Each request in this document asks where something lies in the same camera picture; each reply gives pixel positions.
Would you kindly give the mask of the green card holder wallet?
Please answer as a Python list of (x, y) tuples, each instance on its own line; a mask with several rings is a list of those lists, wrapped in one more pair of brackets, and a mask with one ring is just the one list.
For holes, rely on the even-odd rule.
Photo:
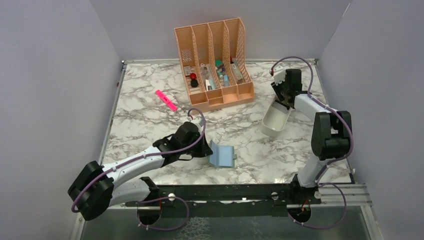
[(208, 157), (208, 163), (215, 168), (234, 168), (237, 154), (231, 145), (218, 145), (210, 141), (212, 154)]

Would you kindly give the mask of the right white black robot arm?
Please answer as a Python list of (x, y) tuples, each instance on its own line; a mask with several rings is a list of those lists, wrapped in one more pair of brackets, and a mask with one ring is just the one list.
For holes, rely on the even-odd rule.
[(300, 204), (309, 192), (318, 187), (322, 175), (333, 162), (345, 158), (352, 151), (352, 121), (348, 111), (337, 111), (323, 104), (308, 90), (303, 90), (300, 69), (272, 69), (271, 87), (276, 101), (287, 110), (302, 112), (311, 121), (311, 150), (309, 160), (292, 180), (289, 199)]

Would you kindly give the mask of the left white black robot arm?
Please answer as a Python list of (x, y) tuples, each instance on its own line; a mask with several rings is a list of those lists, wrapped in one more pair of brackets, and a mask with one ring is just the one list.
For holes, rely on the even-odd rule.
[(133, 202), (136, 197), (144, 205), (157, 200), (157, 191), (145, 178), (130, 180), (146, 172), (181, 161), (182, 155), (203, 158), (212, 155), (205, 137), (205, 121), (188, 119), (175, 133), (155, 141), (136, 155), (113, 163), (87, 163), (69, 187), (73, 203), (71, 211), (81, 213), (86, 221), (99, 217), (113, 205)]

